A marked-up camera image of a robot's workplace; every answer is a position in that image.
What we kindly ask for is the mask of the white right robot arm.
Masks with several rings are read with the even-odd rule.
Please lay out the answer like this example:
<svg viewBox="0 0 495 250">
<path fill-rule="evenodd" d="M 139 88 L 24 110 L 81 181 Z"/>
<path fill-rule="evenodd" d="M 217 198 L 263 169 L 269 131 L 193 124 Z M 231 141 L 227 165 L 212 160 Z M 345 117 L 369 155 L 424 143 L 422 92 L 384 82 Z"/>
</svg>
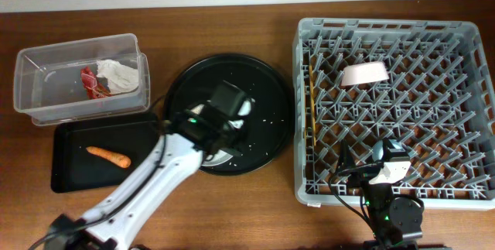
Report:
<svg viewBox="0 0 495 250">
<path fill-rule="evenodd" d="M 360 207 L 374 239 L 363 243 L 368 250 L 417 249 L 422 237 L 422 200 L 396 194 L 393 185 L 411 167 L 408 152 L 394 139 L 382 139 L 372 147 L 371 162 L 356 166 L 344 163 L 352 188 L 361 191 Z"/>
</svg>

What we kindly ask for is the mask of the black rectangular tray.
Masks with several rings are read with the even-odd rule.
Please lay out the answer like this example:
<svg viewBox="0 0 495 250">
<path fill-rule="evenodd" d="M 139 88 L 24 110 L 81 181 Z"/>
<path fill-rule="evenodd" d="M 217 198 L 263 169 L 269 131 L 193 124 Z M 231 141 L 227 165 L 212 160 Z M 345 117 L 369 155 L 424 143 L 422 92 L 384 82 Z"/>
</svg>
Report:
<svg viewBox="0 0 495 250">
<path fill-rule="evenodd" d="M 141 113 L 58 125 L 53 140 L 52 191 L 66 193 L 120 184 L 155 147 L 157 121 L 155 114 Z M 124 154 L 131 165 L 121 168 L 89 153 L 89 146 Z"/>
</svg>

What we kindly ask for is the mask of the clear plastic bin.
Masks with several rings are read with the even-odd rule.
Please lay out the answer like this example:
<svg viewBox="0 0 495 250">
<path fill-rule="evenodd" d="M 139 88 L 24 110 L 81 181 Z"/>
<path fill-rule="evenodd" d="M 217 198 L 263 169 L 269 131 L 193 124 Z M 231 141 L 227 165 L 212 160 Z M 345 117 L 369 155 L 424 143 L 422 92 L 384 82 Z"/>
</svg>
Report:
<svg viewBox="0 0 495 250">
<path fill-rule="evenodd" d="M 106 98 L 92 98 L 84 82 L 101 84 L 98 64 L 111 60 L 137 71 L 137 86 Z M 150 106 L 150 75 L 146 55 L 132 33 L 31 47 L 19 51 L 13 79 L 13 108 L 38 126 L 128 115 Z M 88 69 L 93 81 L 81 75 Z"/>
</svg>

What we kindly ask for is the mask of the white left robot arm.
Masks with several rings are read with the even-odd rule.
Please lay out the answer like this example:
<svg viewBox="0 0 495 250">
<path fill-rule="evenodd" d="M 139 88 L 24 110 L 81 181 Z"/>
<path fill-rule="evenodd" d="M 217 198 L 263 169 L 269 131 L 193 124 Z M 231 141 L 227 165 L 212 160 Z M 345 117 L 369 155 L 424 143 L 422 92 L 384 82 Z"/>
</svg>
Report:
<svg viewBox="0 0 495 250">
<path fill-rule="evenodd" d="M 144 161 L 96 206 L 73 221 L 61 214 L 32 247 L 131 249 L 137 234 L 162 202 L 201 167 L 239 156 L 255 101 L 226 81 L 211 98 L 161 123 L 161 135 Z"/>
</svg>

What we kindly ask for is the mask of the red snack wrapper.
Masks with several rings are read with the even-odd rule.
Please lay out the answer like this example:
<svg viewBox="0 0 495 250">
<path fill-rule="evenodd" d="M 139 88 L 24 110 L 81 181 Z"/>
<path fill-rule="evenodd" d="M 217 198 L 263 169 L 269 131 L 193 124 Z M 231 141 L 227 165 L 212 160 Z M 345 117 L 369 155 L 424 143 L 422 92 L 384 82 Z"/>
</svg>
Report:
<svg viewBox="0 0 495 250">
<path fill-rule="evenodd" d="M 109 90 L 98 82 L 97 77 L 89 67 L 80 70 L 80 79 L 87 92 L 87 96 L 90 99 L 100 99 L 111 96 Z"/>
</svg>

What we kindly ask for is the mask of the orange carrot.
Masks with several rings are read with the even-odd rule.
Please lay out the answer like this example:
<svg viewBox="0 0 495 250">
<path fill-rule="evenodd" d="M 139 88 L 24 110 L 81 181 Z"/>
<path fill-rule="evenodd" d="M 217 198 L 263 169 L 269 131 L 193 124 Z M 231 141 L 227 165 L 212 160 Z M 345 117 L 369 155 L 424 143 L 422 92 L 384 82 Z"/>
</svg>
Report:
<svg viewBox="0 0 495 250">
<path fill-rule="evenodd" d="M 126 169 L 131 165 L 131 159 L 126 155 L 95 146 L 89 146 L 86 148 L 86 150 L 90 154 L 106 159 L 107 161 L 115 164 L 118 167 Z"/>
</svg>

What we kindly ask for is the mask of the round black tray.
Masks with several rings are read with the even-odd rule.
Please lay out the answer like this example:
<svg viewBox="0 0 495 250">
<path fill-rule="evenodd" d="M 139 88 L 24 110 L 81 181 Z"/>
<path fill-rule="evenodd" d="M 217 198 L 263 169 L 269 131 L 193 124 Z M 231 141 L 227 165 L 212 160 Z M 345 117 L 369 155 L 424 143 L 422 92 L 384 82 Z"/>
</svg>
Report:
<svg viewBox="0 0 495 250">
<path fill-rule="evenodd" d="M 170 119 L 209 99 L 224 80 L 254 99 L 247 136 L 237 144 L 240 156 L 200 169 L 218 176 L 236 176 L 267 165 L 289 144 L 294 132 L 294 102 L 291 88 L 277 70 L 248 55 L 221 53 L 199 60 L 174 80 L 164 101 L 163 116 Z"/>
</svg>

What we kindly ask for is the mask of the grey plate with food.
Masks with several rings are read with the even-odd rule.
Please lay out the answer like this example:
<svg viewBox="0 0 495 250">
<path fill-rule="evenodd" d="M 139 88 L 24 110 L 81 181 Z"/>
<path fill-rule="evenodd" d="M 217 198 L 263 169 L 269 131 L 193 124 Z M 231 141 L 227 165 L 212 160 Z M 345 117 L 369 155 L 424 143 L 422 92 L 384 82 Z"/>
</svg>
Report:
<svg viewBox="0 0 495 250">
<path fill-rule="evenodd" d="M 241 106 L 238 115 L 249 115 L 251 113 L 252 108 L 254 107 L 254 100 L 246 100 Z M 199 115 L 203 110 L 204 104 L 198 104 L 196 107 L 192 108 L 192 112 L 196 115 Z M 244 119 L 230 120 L 229 125 L 233 126 L 235 129 L 240 129 L 244 124 Z M 209 155 L 202 163 L 204 167 L 212 167 L 218 166 L 222 163 L 227 162 L 234 156 L 233 153 L 228 153 L 227 149 L 221 149 L 214 155 Z"/>
</svg>

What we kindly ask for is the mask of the white tissue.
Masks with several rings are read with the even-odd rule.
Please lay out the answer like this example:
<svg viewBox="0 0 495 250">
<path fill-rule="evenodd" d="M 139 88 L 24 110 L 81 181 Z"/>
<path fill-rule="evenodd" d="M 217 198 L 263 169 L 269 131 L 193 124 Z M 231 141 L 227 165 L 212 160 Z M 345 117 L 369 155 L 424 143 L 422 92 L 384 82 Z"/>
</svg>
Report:
<svg viewBox="0 0 495 250">
<path fill-rule="evenodd" d="M 107 80 L 112 95 L 132 92 L 138 87 L 138 70 L 116 60 L 98 60 L 97 77 Z"/>
</svg>

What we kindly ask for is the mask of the grey dishwasher rack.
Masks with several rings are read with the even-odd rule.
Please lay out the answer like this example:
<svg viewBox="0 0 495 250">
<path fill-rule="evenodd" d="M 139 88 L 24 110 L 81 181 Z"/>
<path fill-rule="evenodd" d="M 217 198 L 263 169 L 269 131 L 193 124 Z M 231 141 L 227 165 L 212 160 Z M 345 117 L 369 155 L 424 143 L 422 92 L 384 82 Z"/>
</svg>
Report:
<svg viewBox="0 0 495 250">
<path fill-rule="evenodd" d="M 411 167 L 396 194 L 429 208 L 494 207 L 494 89 L 472 22 L 304 18 L 293 41 L 295 197 L 304 205 L 358 205 L 346 178 L 332 179 L 340 143 L 369 163 L 394 139 Z M 342 86 L 345 67 L 381 61 L 389 79 Z M 316 147 L 309 100 L 312 64 Z"/>
</svg>

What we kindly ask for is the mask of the wooden chopstick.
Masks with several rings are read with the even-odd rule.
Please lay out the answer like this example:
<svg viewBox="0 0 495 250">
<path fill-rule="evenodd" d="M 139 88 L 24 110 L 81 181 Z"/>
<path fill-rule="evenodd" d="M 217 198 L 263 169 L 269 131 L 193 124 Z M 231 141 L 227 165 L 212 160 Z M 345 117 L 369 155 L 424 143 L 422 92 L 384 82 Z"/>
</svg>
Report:
<svg viewBox="0 0 495 250">
<path fill-rule="evenodd" d="M 312 146 L 316 147 L 316 115 L 314 101 L 314 81 L 312 79 L 312 64 L 309 64 L 309 100 L 310 100 L 310 115 L 312 127 Z"/>
</svg>

